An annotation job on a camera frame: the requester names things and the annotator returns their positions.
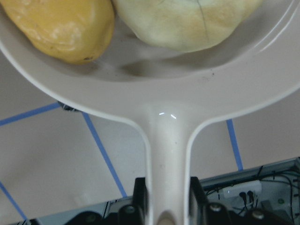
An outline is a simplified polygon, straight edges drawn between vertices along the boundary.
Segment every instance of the yellow fruit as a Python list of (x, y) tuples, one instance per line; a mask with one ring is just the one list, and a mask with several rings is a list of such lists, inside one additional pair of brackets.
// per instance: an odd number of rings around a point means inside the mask
[(111, 0), (0, 0), (32, 44), (72, 64), (98, 58), (114, 29)]

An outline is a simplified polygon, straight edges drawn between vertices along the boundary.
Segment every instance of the black plug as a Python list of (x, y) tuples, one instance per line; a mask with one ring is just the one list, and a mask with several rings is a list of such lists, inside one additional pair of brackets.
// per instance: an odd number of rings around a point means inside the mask
[(249, 201), (250, 201), (250, 203), (252, 203), (251, 207), (253, 208), (253, 206), (254, 206), (254, 194), (253, 194), (252, 191), (248, 191), (247, 195), (249, 196)]
[(246, 193), (245, 193), (245, 192), (241, 192), (241, 193), (240, 193), (240, 197), (243, 199), (244, 205), (245, 205), (245, 209), (248, 211), (248, 208), (247, 208), (247, 196), (246, 196)]

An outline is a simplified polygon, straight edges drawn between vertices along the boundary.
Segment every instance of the white tabletop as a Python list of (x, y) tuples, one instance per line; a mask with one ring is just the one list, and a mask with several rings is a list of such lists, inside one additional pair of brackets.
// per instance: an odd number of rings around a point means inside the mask
[[(299, 99), (300, 91), (206, 127), (193, 145), (191, 175), (202, 179), (298, 157)], [(0, 225), (129, 196), (135, 178), (145, 174), (135, 129), (62, 110), (1, 53), (0, 103)]]

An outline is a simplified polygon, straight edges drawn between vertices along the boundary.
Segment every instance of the screw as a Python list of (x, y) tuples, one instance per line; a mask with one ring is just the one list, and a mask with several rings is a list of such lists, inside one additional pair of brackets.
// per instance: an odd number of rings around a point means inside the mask
[(87, 222), (87, 223), (92, 223), (92, 222), (94, 222), (96, 220), (96, 216), (94, 215), (94, 214), (90, 214), (90, 215), (88, 215), (86, 218), (85, 218), (85, 221)]
[(125, 207), (124, 211), (127, 213), (127, 214), (132, 214), (135, 212), (135, 207), (133, 207), (132, 205), (128, 205)]
[(261, 219), (264, 218), (264, 214), (263, 214), (261, 211), (259, 211), (259, 210), (254, 210), (254, 211), (252, 212), (252, 216), (253, 216), (255, 219), (259, 219), (259, 220), (261, 220)]
[(210, 204), (210, 209), (214, 212), (220, 212), (222, 207), (219, 203), (212, 203)]

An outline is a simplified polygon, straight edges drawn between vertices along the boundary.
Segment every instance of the blue line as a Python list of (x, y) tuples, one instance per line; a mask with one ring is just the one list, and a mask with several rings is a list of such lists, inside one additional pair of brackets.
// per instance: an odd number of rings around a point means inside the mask
[(9, 201), (12, 203), (14, 208), (18, 211), (20, 216), (23, 218), (23, 220), (27, 220), (27, 216), (23, 213), (19, 205), (15, 202), (15, 200), (12, 198), (10, 193), (7, 191), (7, 189), (4, 187), (4, 185), (0, 182), (0, 189), (3, 191), (3, 193), (6, 195), (6, 197), (9, 199)]
[(93, 125), (90, 117), (89, 117), (89, 115), (86, 114), (85, 112), (83, 112), (82, 114), (83, 114), (83, 117), (84, 117), (84, 119), (85, 119), (85, 121), (86, 121), (86, 123), (87, 123), (87, 125), (88, 125), (88, 127), (90, 129), (90, 132), (92, 133), (92, 135), (93, 135), (93, 137), (94, 137), (94, 139), (96, 141), (96, 144), (99, 147), (99, 150), (100, 150), (100, 152), (101, 152), (101, 154), (102, 154), (102, 156), (103, 156), (103, 158), (104, 158), (104, 160), (105, 160), (105, 162), (106, 162), (106, 164), (108, 166), (108, 169), (111, 172), (112, 177), (113, 177), (114, 181), (116, 182), (116, 184), (117, 184), (117, 186), (118, 186), (118, 188), (119, 188), (122, 196), (123, 197), (127, 197), (125, 189), (124, 189), (124, 187), (123, 187), (123, 185), (122, 185), (122, 183), (121, 183), (121, 181), (120, 181), (120, 179), (119, 179), (119, 177), (118, 177), (118, 175), (117, 175), (117, 173), (116, 173), (116, 171), (115, 171), (115, 169), (113, 167), (113, 164), (112, 164), (111, 160), (108, 157), (108, 154), (107, 154), (107, 152), (106, 152), (106, 150), (105, 150), (105, 148), (104, 148), (104, 146), (103, 146), (103, 144), (102, 144), (102, 142), (101, 142), (101, 140), (99, 138), (99, 135), (98, 135), (98, 133), (97, 133), (97, 131), (96, 131), (96, 129), (95, 129), (95, 127), (94, 127), (94, 125)]
[(46, 106), (43, 106), (43, 107), (40, 107), (40, 108), (37, 108), (37, 109), (34, 109), (34, 110), (30, 110), (28, 112), (23, 112), (23, 113), (18, 114), (16, 116), (12, 116), (12, 117), (0, 120), (0, 127), (4, 126), (6, 124), (12, 123), (12, 122), (16, 122), (18, 120), (28, 118), (30, 116), (34, 116), (34, 115), (37, 115), (37, 114), (40, 114), (40, 113), (47, 112), (47, 111), (52, 110), (52, 109), (56, 109), (58, 107), (60, 107), (60, 105), (58, 103), (53, 103), (53, 104), (46, 105)]
[(230, 136), (230, 141), (231, 141), (235, 161), (236, 161), (236, 164), (238, 166), (238, 170), (241, 171), (241, 170), (243, 170), (243, 162), (242, 162), (242, 159), (240, 157), (240, 150), (239, 150), (239, 146), (238, 146), (238, 141), (237, 141), (236, 136), (235, 136), (233, 120), (227, 120), (226, 123), (227, 123), (227, 128), (228, 128), (228, 131), (229, 131), (229, 136)]

